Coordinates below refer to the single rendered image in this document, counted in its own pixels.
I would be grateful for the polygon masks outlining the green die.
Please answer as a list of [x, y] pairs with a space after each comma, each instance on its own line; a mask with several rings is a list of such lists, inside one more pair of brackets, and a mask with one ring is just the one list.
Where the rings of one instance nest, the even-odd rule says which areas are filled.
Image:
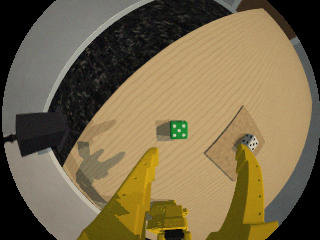
[[170, 138], [171, 139], [187, 139], [188, 138], [188, 122], [185, 120], [170, 121]]

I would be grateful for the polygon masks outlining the brown textured mat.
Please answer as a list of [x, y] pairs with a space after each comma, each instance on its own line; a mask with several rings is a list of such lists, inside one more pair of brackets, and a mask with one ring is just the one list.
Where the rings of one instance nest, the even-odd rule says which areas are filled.
[[252, 152], [256, 157], [265, 140], [258, 129], [253, 118], [243, 105], [235, 118], [213, 143], [213, 145], [205, 152], [234, 182], [237, 180], [235, 160], [237, 147], [241, 144], [247, 133], [255, 135], [258, 145]]

